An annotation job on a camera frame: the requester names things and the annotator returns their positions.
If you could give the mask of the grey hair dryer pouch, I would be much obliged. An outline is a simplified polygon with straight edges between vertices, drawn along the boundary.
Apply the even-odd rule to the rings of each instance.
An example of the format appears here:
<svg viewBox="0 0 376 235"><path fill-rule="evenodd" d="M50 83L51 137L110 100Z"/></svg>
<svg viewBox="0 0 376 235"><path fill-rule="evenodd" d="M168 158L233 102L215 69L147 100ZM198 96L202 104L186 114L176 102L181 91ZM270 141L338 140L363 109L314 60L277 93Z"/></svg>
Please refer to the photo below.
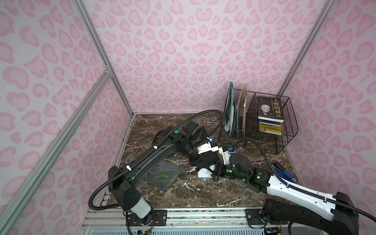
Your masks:
<svg viewBox="0 0 376 235"><path fill-rule="evenodd" d="M179 176L184 171L184 167L161 161L147 173L145 180L159 190L166 192L179 180Z"/></svg>

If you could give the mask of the white hair dryer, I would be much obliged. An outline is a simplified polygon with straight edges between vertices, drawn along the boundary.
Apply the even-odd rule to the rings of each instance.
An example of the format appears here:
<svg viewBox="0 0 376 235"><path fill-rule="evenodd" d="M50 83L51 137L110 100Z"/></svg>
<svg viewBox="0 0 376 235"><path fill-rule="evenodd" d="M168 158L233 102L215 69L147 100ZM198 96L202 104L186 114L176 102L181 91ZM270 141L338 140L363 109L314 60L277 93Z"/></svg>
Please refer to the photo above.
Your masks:
<svg viewBox="0 0 376 235"><path fill-rule="evenodd" d="M209 169L207 168L202 168L198 171L198 177L199 178L212 178L212 175L213 175L213 171L215 170L215 165L212 165L209 167Z"/></svg>

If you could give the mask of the plain black pouch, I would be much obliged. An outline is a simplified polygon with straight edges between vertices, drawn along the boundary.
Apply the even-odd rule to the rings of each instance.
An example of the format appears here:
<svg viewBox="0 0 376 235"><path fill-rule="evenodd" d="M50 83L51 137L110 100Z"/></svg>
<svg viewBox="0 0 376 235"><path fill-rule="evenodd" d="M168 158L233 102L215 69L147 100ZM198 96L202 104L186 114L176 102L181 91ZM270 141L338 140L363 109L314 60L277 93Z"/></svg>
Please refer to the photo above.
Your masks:
<svg viewBox="0 0 376 235"><path fill-rule="evenodd" d="M153 141L152 141L152 144L155 144L156 142L157 142L157 140L160 138L160 137L163 137L164 136L164 131L163 130L161 130L161 131L158 131L157 133L156 133L156 135L154 136L154 138L153 138Z"/></svg>

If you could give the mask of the black pouch gold print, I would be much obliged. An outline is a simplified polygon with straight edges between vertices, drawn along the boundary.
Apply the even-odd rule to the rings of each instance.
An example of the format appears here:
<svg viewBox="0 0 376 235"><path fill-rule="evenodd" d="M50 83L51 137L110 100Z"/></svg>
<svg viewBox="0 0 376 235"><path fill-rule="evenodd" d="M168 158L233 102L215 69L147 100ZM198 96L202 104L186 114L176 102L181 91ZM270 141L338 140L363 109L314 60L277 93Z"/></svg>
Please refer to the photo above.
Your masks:
<svg viewBox="0 0 376 235"><path fill-rule="evenodd" d="M194 135L192 146L193 150L197 149L198 146L205 144L208 142L207 137L209 137L206 129L203 126L199 126L200 130ZM198 169L207 168L209 169L210 166L215 165L219 161L219 156L217 152L206 152L203 153L203 159L206 162L206 166L196 166Z"/></svg>

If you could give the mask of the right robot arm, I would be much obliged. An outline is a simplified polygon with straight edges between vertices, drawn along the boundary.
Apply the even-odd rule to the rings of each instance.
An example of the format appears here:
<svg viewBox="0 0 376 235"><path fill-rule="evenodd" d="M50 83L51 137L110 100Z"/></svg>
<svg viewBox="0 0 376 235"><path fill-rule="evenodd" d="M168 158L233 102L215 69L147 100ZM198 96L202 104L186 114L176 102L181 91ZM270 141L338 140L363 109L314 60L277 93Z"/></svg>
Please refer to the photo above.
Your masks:
<svg viewBox="0 0 376 235"><path fill-rule="evenodd" d="M359 216L372 221L375 216L356 208L348 195L337 192L335 195L314 191L283 179L271 165L271 172L254 168L250 162L232 147L228 151L219 149L222 156L228 156L228 164L218 163L213 174L217 177L241 180L256 193L277 196L292 202L267 199L260 217L265 223L298 223L319 229L329 235L357 235Z"/></svg>

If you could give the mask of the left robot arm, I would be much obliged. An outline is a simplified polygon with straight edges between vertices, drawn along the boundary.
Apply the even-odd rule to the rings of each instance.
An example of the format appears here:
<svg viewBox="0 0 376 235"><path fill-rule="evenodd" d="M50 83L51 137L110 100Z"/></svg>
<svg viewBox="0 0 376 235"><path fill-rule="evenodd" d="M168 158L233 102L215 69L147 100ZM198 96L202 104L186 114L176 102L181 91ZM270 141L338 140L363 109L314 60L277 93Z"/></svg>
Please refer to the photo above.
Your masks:
<svg viewBox="0 0 376 235"><path fill-rule="evenodd" d="M194 122L194 119L212 113L219 114L220 121L211 133L207 133L203 126ZM212 135L222 126L223 121L223 112L206 110L187 118L176 126L163 130L152 146L137 159L127 166L120 168L114 166L110 169L108 180L90 196L89 208L93 211L102 211L121 207L125 213L134 214L143 225L149 225L154 219L154 209L138 192L137 186L157 164L175 152L186 155L190 166L207 169L210 173L214 173L210 167L218 162L219 157L218 145ZM109 206L94 205L95 197L106 187L117 202Z"/></svg>

